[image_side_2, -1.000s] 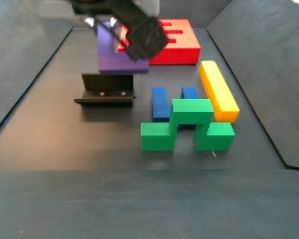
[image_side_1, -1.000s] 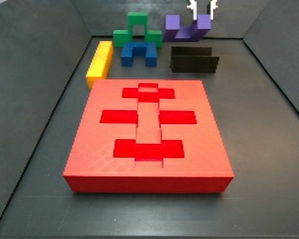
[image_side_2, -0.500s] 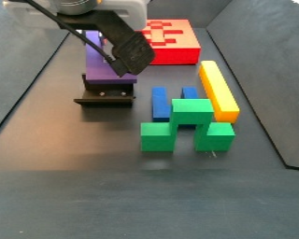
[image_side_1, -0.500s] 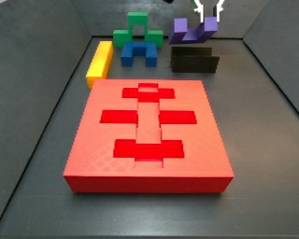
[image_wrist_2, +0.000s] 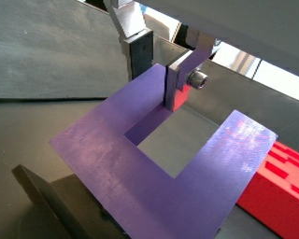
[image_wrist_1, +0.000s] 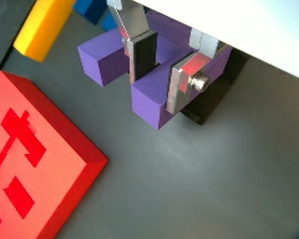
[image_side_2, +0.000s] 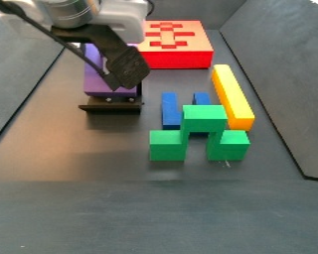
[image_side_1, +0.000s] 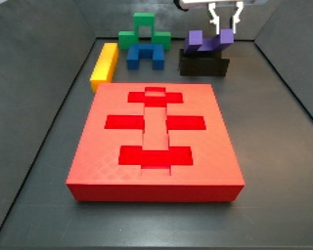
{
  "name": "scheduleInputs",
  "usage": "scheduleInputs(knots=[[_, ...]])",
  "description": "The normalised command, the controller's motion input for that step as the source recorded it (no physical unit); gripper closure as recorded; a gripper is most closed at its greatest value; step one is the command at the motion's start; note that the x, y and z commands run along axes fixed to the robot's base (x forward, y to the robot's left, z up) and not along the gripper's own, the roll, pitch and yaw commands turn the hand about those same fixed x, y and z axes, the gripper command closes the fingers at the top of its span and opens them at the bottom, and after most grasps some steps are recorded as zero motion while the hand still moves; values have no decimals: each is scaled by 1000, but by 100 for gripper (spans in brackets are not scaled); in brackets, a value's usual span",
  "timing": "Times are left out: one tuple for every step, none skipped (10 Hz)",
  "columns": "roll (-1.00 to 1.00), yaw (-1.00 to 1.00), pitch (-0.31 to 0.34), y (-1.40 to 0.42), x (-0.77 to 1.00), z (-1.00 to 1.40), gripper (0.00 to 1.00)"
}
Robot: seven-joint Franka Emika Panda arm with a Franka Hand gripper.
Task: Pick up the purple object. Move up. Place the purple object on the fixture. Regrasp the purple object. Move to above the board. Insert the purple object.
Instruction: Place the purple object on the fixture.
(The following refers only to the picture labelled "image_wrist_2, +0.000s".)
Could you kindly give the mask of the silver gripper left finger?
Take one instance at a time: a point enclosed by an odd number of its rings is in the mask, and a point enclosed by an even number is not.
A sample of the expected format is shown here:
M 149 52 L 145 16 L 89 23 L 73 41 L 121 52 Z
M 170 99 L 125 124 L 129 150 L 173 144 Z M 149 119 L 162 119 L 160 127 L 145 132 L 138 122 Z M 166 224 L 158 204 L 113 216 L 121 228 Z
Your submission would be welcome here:
M 128 79 L 145 72 L 153 61 L 153 31 L 146 28 L 140 3 L 134 0 L 102 0 L 120 35 Z

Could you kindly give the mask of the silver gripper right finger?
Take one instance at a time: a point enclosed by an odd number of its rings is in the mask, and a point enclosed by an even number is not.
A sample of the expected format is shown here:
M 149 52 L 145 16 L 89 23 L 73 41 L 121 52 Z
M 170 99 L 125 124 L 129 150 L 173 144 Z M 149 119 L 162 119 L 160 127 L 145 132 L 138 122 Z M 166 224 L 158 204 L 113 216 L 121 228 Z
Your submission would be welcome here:
M 165 66 L 164 106 L 169 111 L 176 111 L 187 101 L 191 88 L 203 87 L 207 78 L 196 68 L 211 57 L 215 48 L 215 37 L 193 27 L 187 27 L 184 40 L 191 48 Z

